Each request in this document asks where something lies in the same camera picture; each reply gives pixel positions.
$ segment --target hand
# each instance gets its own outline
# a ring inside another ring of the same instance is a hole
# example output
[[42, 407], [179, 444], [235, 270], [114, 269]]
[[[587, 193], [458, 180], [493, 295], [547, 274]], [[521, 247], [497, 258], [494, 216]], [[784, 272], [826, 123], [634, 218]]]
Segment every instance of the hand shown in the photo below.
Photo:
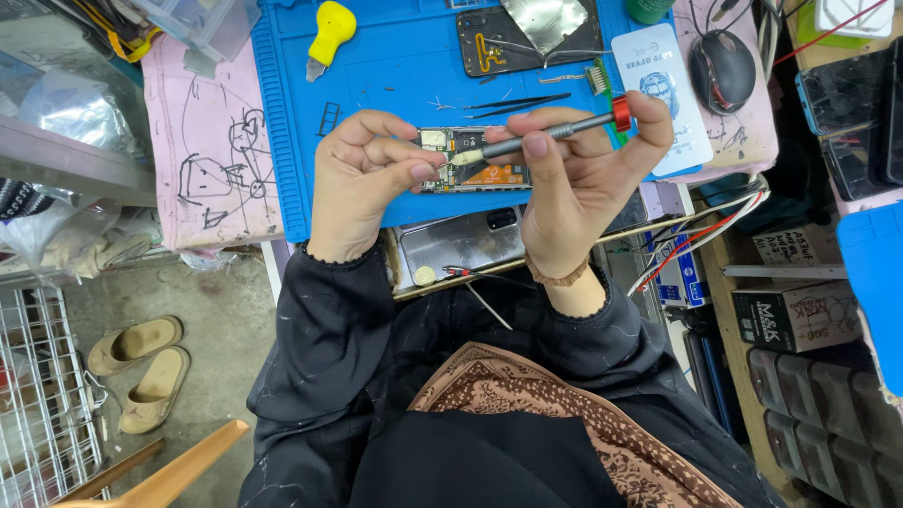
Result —
[[492, 164], [526, 164], [533, 193], [526, 206], [521, 238], [539, 273], [565, 278], [586, 258], [630, 194], [662, 160], [674, 142], [668, 107], [659, 99], [627, 92], [639, 135], [612, 150], [603, 127], [557, 142], [540, 129], [593, 116], [570, 108], [540, 108], [508, 118], [507, 127], [487, 129], [497, 143], [524, 137], [523, 153], [503, 155]]
[[365, 109], [323, 138], [315, 156], [309, 254], [323, 261], [359, 258], [377, 241], [386, 206], [439, 178], [435, 167], [445, 164], [445, 155], [406, 141], [415, 137], [417, 129], [401, 118]]

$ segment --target tweezers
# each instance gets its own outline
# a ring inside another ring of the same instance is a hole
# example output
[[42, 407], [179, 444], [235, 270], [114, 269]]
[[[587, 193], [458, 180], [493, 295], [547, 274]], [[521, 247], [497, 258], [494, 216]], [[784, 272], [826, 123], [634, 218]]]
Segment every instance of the tweezers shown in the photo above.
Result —
[[520, 109], [528, 109], [528, 108], [532, 108], [534, 106], [539, 106], [540, 104], [545, 104], [546, 102], [552, 102], [553, 100], [559, 100], [559, 99], [567, 99], [569, 97], [571, 97], [571, 92], [559, 93], [556, 95], [546, 95], [543, 97], [528, 97], [526, 99], [501, 100], [499, 102], [490, 102], [489, 104], [480, 104], [479, 106], [464, 106], [463, 109], [498, 108], [500, 106], [511, 106], [512, 107], [512, 108], [497, 109], [495, 111], [490, 111], [489, 113], [483, 113], [482, 115], [474, 115], [472, 117], [465, 117], [465, 118], [483, 118], [483, 117], [491, 117], [493, 115], [504, 115], [505, 113], [510, 113], [512, 111], [519, 111]]

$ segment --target yellow pry tool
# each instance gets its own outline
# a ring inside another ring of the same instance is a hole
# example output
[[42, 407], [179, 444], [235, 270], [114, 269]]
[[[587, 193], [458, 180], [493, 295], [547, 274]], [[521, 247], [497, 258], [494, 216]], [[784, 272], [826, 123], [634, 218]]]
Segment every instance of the yellow pry tool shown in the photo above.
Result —
[[313, 83], [327, 67], [339, 49], [358, 28], [358, 20], [344, 5], [327, 0], [317, 9], [317, 37], [307, 50], [307, 80]]

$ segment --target black dress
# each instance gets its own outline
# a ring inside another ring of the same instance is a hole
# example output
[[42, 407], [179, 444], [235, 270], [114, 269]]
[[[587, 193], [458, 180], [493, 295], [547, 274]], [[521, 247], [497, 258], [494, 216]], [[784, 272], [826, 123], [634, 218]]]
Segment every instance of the black dress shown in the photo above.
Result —
[[743, 506], [784, 506], [690, 388], [664, 327], [607, 276], [595, 315], [542, 287], [474, 285], [397, 308], [379, 243], [346, 264], [303, 251], [285, 270], [276, 340], [247, 399], [255, 463], [238, 506], [622, 506], [580, 419], [407, 412], [468, 341], [524, 356], [611, 400]]

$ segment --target red wire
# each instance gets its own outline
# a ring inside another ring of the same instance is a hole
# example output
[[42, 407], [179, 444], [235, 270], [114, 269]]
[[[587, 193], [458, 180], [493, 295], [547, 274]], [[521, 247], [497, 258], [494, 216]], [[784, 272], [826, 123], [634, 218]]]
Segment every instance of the red wire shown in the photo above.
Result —
[[877, 4], [875, 4], [875, 5], [871, 6], [871, 7], [869, 7], [868, 9], [862, 11], [862, 12], [859, 13], [859, 14], [856, 14], [856, 15], [853, 16], [852, 18], [846, 20], [845, 22], [843, 22], [843, 23], [841, 23], [841, 24], [838, 24], [837, 26], [835, 26], [835, 27], [832, 28], [831, 30], [829, 30], [829, 31], [827, 31], [827, 32], [825, 32], [825, 33], [822, 33], [821, 35], [819, 35], [818, 37], [816, 37], [813, 41], [807, 42], [807, 43], [803, 44], [802, 46], [796, 48], [795, 50], [791, 51], [790, 53], [788, 53], [788, 54], [782, 56], [779, 60], [776, 60], [773, 64], [771, 64], [771, 67], [774, 67], [775, 65], [778, 65], [780, 62], [782, 62], [782, 61], [784, 61], [784, 60], [786, 60], [786, 59], [792, 57], [793, 55], [795, 55], [795, 54], [801, 52], [802, 50], [808, 48], [809, 46], [811, 46], [811, 45], [813, 45], [813, 44], [815, 44], [815, 43], [821, 41], [822, 39], [824, 39], [824, 38], [827, 37], [828, 35], [831, 35], [832, 33], [837, 32], [838, 30], [840, 30], [841, 28], [843, 28], [843, 27], [846, 26], [847, 24], [850, 24], [850, 23], [856, 21], [857, 19], [863, 17], [863, 16], [864, 16], [866, 13], [868, 13], [870, 10], [874, 9], [875, 7], [877, 7], [877, 6], [879, 6], [879, 5], [883, 4], [883, 3], [885, 3], [885, 2], [887, 2], [887, 1], [888, 1], [888, 0], [879, 0], [879, 2], [878, 2]]
[[[762, 197], [762, 193], [759, 193], [759, 195], [756, 196], [756, 201], [752, 202], [752, 204], [756, 204], [757, 202], [759, 202], [759, 199], [761, 199], [761, 197]], [[656, 268], [656, 271], [652, 272], [652, 275], [650, 275], [646, 280], [644, 280], [642, 283], [640, 283], [639, 286], [637, 286], [637, 290], [638, 290], [638, 291], [645, 291], [645, 290], [646, 290], [646, 284], [647, 284], [650, 280], [652, 280], [653, 278], [655, 278], [656, 275], [658, 275], [658, 272], [662, 271], [662, 268], [664, 268], [665, 265], [668, 264], [668, 261], [670, 261], [671, 258], [673, 258], [673, 257], [680, 251], [680, 249], [683, 249], [684, 246], [685, 246], [686, 244], [690, 243], [690, 242], [693, 241], [693, 240], [696, 240], [697, 238], [703, 236], [705, 233], [707, 233], [707, 232], [709, 232], [709, 231], [711, 231], [711, 230], [717, 229], [718, 227], [722, 226], [725, 222], [727, 222], [727, 221], [733, 219], [734, 215], [737, 215], [738, 213], [740, 213], [740, 210], [737, 210], [736, 212], [732, 213], [731, 215], [728, 215], [727, 217], [725, 217], [724, 219], [721, 219], [720, 221], [718, 221], [718, 222], [717, 222], [716, 224], [714, 224], [713, 226], [710, 226], [710, 227], [706, 228], [705, 230], [702, 230], [702, 231], [700, 231], [700, 232], [694, 234], [692, 237], [690, 237], [690, 238], [684, 240], [683, 243], [681, 243], [680, 245], [678, 245], [674, 250], [671, 251], [670, 254], [667, 255], [667, 257], [662, 261], [662, 264], [661, 264], [661, 265], [658, 265], [658, 268]]]

